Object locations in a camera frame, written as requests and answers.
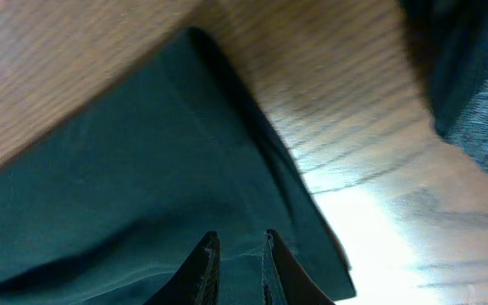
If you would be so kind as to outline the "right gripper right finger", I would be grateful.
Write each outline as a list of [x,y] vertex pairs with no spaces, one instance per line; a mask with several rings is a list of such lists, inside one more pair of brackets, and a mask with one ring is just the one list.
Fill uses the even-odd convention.
[[275,230],[266,230],[262,254],[265,305],[334,305],[308,276]]

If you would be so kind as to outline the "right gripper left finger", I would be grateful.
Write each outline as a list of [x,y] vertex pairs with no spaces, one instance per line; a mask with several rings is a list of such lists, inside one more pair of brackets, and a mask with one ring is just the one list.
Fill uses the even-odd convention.
[[145,305],[217,305],[219,277],[220,242],[217,233],[209,231]]

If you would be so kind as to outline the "black Sydrogen polo shirt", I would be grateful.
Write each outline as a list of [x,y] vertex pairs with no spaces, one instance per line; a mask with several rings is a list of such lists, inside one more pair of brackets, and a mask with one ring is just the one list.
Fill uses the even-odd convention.
[[264,304],[266,230],[333,302],[355,296],[284,143],[192,27],[0,169],[0,304],[145,304],[209,231],[218,304]]

